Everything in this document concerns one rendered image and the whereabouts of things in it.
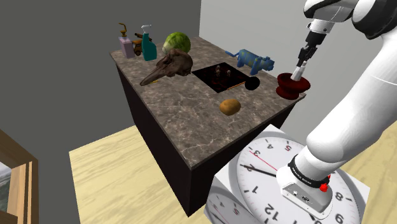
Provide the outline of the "white cylindrical tool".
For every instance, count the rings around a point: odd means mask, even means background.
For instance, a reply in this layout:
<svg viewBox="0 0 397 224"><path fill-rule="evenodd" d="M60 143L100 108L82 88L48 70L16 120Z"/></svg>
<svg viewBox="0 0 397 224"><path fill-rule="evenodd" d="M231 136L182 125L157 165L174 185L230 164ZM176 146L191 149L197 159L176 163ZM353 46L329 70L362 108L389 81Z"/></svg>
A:
<svg viewBox="0 0 397 224"><path fill-rule="evenodd" d="M307 64L307 61L303 61L301 66L297 66L294 72L291 75L291 79L293 81L299 81L300 78L302 77L302 74L305 70L305 66Z"/></svg>

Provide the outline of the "dark red vase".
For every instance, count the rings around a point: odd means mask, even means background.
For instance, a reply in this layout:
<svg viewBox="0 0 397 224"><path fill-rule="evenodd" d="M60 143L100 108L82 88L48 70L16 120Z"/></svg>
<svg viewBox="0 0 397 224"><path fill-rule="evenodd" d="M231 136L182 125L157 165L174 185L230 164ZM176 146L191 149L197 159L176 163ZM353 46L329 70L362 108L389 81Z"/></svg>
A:
<svg viewBox="0 0 397 224"><path fill-rule="evenodd" d="M310 88L310 83L305 78L300 78L299 81L291 79L291 73L281 73L277 76L278 87L276 93L289 100L295 100L299 97L299 94L305 92Z"/></svg>

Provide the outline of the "blue toy animal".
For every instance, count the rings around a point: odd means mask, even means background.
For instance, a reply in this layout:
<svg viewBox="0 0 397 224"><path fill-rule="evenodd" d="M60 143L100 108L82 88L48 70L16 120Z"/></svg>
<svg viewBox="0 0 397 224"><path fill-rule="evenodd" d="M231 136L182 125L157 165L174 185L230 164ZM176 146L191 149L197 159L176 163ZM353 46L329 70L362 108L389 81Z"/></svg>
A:
<svg viewBox="0 0 397 224"><path fill-rule="evenodd" d="M251 76L256 75L260 70L271 71L274 68L275 62L270 57L260 57L246 49L241 49L235 54L228 51L225 53L231 57L237 57L237 67L250 67Z"/></svg>

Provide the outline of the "black square inset panel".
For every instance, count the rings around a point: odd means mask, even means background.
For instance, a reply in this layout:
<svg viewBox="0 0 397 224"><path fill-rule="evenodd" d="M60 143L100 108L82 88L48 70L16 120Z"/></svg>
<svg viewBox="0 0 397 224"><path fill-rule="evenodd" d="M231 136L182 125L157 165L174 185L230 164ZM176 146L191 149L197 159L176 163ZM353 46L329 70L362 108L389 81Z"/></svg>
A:
<svg viewBox="0 0 397 224"><path fill-rule="evenodd" d="M192 73L216 93L244 83L249 78L226 62L198 69Z"/></svg>

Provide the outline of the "brown potato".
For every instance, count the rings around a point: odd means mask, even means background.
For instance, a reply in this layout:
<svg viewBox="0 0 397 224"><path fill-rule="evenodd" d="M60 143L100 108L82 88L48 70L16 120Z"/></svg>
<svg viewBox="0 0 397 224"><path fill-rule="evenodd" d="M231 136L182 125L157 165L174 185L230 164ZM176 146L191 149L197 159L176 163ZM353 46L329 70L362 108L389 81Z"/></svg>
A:
<svg viewBox="0 0 397 224"><path fill-rule="evenodd" d="M226 116L239 112L241 104L237 99L226 99L219 105L219 110Z"/></svg>

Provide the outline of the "green cabbage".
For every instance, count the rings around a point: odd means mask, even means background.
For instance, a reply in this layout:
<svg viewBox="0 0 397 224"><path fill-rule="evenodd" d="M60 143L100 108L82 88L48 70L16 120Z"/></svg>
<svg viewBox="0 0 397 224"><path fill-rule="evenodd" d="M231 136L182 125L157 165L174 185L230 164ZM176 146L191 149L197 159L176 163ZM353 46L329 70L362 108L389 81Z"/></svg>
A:
<svg viewBox="0 0 397 224"><path fill-rule="evenodd" d="M188 53L191 49L191 41L189 37L182 32L173 32L168 35L163 44L162 51L167 55L171 49L180 49Z"/></svg>

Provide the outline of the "brown animal skull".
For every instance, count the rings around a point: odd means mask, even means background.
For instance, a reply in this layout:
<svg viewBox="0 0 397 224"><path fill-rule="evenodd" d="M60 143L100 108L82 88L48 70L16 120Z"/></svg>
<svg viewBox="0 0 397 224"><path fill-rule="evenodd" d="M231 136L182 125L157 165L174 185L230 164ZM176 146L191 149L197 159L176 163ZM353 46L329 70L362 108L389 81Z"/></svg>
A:
<svg viewBox="0 0 397 224"><path fill-rule="evenodd" d="M173 77L176 74L187 76L191 73L193 60L190 55L180 49L171 49L170 52L159 60L154 70L140 82L140 86L145 86L164 76Z"/></svg>

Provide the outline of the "clock patterned robot stand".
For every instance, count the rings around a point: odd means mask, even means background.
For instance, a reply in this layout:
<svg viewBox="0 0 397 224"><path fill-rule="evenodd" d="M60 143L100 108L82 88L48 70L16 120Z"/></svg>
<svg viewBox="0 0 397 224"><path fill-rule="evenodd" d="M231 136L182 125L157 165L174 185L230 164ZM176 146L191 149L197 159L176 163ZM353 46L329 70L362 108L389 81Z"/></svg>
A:
<svg viewBox="0 0 397 224"><path fill-rule="evenodd" d="M370 187L345 171L331 174L333 207L320 220L284 198L276 172L303 145L269 125L214 175L204 208L211 224L361 224Z"/></svg>

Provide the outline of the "teal spray bottle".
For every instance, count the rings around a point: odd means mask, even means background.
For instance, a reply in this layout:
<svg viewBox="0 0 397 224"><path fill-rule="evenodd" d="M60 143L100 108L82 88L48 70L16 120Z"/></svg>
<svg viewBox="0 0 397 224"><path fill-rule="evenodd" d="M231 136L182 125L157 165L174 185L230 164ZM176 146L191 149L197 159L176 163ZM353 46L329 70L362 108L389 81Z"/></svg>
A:
<svg viewBox="0 0 397 224"><path fill-rule="evenodd" d="M149 31L151 25L142 25L143 38L142 38L142 51L145 61L155 60L157 58L156 45L149 39Z"/></svg>

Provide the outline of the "orange toy truck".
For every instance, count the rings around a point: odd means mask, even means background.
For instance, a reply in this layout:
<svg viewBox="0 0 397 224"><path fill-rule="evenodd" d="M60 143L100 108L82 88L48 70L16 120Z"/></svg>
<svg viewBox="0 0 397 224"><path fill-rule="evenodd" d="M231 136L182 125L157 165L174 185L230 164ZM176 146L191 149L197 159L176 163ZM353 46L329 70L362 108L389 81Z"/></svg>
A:
<svg viewBox="0 0 397 224"><path fill-rule="evenodd" d="M137 37L137 40L132 41L134 53L136 56L140 56L143 52L142 50L143 35L139 33L135 33L134 35Z"/></svg>

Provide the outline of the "pink soap dispenser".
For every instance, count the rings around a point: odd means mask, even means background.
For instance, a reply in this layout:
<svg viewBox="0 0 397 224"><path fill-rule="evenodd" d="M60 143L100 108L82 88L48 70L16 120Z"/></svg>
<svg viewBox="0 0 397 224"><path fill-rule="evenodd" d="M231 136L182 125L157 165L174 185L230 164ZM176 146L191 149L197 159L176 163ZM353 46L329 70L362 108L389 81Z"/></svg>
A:
<svg viewBox="0 0 397 224"><path fill-rule="evenodd" d="M119 37L122 52L126 59L134 58L136 55L134 52L133 42L127 37L127 27L123 23L120 23L120 25L123 26L123 30L120 31L121 36Z"/></svg>

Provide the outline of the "dark kitchen island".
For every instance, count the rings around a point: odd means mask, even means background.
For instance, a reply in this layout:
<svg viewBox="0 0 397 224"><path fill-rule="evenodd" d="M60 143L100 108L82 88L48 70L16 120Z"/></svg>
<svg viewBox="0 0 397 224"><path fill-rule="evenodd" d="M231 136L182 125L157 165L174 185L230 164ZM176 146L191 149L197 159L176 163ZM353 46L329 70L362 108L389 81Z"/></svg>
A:
<svg viewBox="0 0 397 224"><path fill-rule="evenodd" d="M281 127L295 106L263 71L256 90L216 93L193 74L140 86L155 61L126 59L121 50L111 57L134 123L187 215L206 203L214 175L268 125ZM239 112L224 115L219 105L226 99L237 99Z"/></svg>

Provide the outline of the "wooden framed window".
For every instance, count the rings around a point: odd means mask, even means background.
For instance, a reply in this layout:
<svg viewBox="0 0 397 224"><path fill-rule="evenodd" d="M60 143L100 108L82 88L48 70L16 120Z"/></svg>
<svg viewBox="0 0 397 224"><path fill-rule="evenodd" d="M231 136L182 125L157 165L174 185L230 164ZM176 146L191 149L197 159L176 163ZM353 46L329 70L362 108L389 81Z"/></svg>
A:
<svg viewBox="0 0 397 224"><path fill-rule="evenodd" d="M0 162L11 169L7 211L0 224L39 224L38 159L0 129Z"/></svg>

